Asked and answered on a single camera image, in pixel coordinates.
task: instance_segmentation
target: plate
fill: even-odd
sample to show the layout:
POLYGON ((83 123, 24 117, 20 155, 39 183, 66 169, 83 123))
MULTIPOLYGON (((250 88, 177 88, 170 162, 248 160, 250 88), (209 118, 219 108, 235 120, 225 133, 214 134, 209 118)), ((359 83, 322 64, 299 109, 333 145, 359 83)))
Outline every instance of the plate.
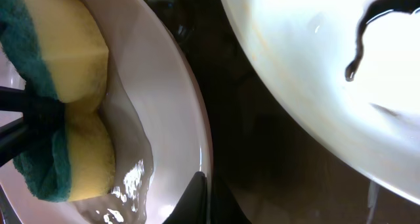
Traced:
POLYGON ((353 91, 356 80, 344 77, 358 21, 372 1, 222 3, 249 61, 292 117, 348 165, 420 204, 418 128, 372 107, 353 91))
MULTIPOLYGON (((146 223, 163 223, 195 172, 204 172, 211 188, 211 134, 200 89, 178 45, 143 0, 82 1, 110 49, 104 117, 112 129, 119 128, 113 139, 124 141, 126 153, 138 151, 129 147, 130 139, 150 143, 154 170, 146 223), (125 97, 132 106, 123 103, 125 97), (135 117, 141 123, 127 121, 135 117)), ((0 85, 23 86, 4 55, 0 71, 0 85)), ((2 115, 1 124, 18 116, 2 115)), ((23 223, 86 223, 69 203, 34 198, 10 162, 0 169, 0 183, 23 223)))

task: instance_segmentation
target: water puddle in bowl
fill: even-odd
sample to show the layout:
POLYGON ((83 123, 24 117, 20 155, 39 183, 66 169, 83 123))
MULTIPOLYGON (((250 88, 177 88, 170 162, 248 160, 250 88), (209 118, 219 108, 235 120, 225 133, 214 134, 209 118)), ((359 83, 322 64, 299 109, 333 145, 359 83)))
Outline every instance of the water puddle in bowl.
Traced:
POLYGON ((92 224, 145 223, 146 193, 153 173, 152 149, 115 64, 109 65, 100 114, 115 149, 114 187, 110 194, 73 204, 92 224))

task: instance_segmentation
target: white bowl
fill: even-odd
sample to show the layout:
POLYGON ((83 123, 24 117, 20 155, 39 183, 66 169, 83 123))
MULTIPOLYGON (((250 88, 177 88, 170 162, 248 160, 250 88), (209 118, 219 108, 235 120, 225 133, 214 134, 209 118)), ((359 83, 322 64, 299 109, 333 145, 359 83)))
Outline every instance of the white bowl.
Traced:
MULTIPOLYGON (((195 172, 206 174, 210 191, 211 134, 200 89, 177 44, 143 0, 82 1, 110 49, 105 118, 111 127, 122 128, 116 133, 124 148, 129 148, 131 139, 150 142, 154 172, 147 192, 146 223, 163 223, 195 172), (127 96, 133 107, 122 103, 127 96), (127 118, 137 116, 141 124, 127 123, 127 118)), ((23 86, 4 55, 0 72, 0 85, 23 86)), ((0 125, 16 117, 2 113, 0 125)), ((86 223, 71 204, 34 198, 11 162, 0 169, 0 183, 23 223, 86 223)))
POLYGON ((362 70, 354 82, 344 77, 355 55, 358 21, 372 1, 222 3, 248 59, 293 118, 348 165, 420 204, 418 122, 403 125, 358 97, 363 91, 352 88, 362 70))

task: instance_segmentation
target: sponge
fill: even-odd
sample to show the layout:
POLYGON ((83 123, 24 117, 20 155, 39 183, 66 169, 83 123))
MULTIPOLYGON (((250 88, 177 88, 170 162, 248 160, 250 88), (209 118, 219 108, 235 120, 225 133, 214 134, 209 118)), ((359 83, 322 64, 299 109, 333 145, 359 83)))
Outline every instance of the sponge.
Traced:
POLYGON ((61 202, 106 194, 115 157, 97 114, 108 48, 79 0, 0 0, 3 50, 35 94, 66 103, 66 123, 14 159, 31 193, 61 202))

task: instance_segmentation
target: black sauce streak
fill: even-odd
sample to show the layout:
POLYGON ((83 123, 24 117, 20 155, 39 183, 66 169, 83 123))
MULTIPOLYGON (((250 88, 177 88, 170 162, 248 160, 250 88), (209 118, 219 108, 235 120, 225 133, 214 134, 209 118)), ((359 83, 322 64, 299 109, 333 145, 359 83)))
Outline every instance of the black sauce streak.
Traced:
POLYGON ((353 81, 364 54, 363 34, 372 21, 390 12, 414 13, 420 7, 420 0, 376 0, 366 10, 361 19, 356 36, 356 56, 347 66, 345 76, 347 81, 353 81))

